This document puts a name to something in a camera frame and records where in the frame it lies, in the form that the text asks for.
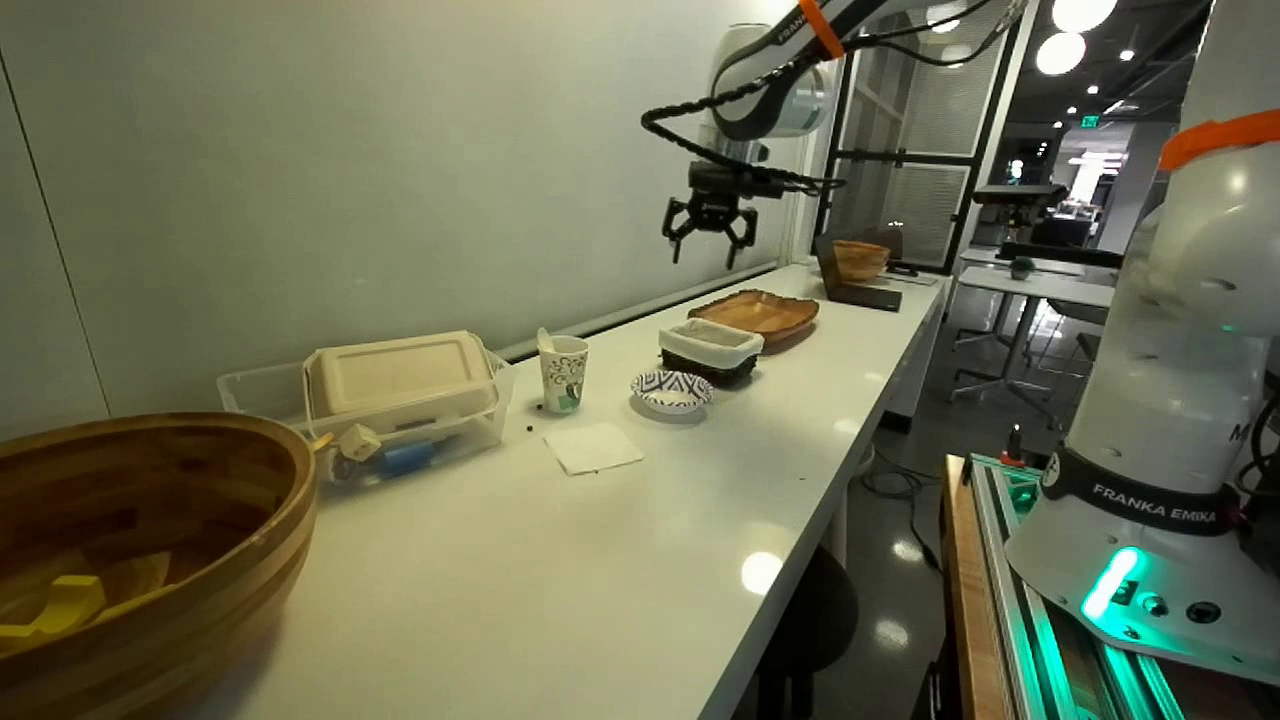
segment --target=blue object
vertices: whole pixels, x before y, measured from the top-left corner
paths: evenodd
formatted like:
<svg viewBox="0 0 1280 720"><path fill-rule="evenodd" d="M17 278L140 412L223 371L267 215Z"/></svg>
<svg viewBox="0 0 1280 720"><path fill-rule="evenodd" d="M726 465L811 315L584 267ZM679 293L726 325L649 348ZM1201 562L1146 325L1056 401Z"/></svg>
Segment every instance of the blue object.
<svg viewBox="0 0 1280 720"><path fill-rule="evenodd" d="M393 475L410 475L422 472L437 458L437 442L427 439L413 439L413 442L393 442L372 458L372 472L393 481Z"/></svg>

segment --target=wooden tray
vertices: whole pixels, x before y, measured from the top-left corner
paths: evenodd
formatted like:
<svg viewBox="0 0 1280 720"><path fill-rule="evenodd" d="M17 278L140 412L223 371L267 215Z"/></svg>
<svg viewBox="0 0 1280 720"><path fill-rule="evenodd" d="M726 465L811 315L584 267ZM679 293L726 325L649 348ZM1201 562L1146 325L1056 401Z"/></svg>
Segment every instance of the wooden tray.
<svg viewBox="0 0 1280 720"><path fill-rule="evenodd" d="M776 353L804 341L811 330L816 311L820 311L816 299L741 287L732 295L693 307L688 315L758 330L763 335L763 348Z"/></svg>

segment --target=small bowl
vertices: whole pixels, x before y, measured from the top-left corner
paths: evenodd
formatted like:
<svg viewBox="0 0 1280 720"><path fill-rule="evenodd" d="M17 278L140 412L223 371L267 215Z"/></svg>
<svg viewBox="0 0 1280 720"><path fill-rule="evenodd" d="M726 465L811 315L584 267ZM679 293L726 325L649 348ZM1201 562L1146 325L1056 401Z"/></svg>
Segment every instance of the small bowl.
<svg viewBox="0 0 1280 720"><path fill-rule="evenodd" d="M655 420L700 420L713 404L713 382L693 371L643 371L631 382L631 404Z"/></svg>

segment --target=ceiling light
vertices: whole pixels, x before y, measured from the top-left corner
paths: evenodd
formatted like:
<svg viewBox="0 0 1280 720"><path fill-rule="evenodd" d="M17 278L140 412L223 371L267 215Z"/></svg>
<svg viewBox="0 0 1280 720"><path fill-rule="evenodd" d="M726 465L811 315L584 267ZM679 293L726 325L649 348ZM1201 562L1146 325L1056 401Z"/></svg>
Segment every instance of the ceiling light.
<svg viewBox="0 0 1280 720"><path fill-rule="evenodd" d="M959 21L950 21L959 11L966 11L959 4L933 4L933 9L924 9L924 25L944 35L944 30L959 29Z"/></svg>
<svg viewBox="0 0 1280 720"><path fill-rule="evenodd" d="M1116 0L1056 0L1052 25L1061 30L1093 30L1116 11Z"/></svg>
<svg viewBox="0 0 1280 720"><path fill-rule="evenodd" d="M1077 35L1077 30L1052 30L1035 47L1040 77L1068 77L1082 59L1086 59L1086 35Z"/></svg>

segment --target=round container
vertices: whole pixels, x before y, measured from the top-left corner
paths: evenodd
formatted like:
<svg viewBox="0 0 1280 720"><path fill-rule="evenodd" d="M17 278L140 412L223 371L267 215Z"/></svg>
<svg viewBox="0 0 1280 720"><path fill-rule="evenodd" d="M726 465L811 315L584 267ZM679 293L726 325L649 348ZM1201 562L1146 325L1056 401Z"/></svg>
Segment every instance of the round container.
<svg viewBox="0 0 1280 720"><path fill-rule="evenodd" d="M309 442L255 414L136 414L0 442L0 717L189 705L278 625L312 514ZM69 580L105 587L105 603L22 638L55 617L49 587Z"/></svg>

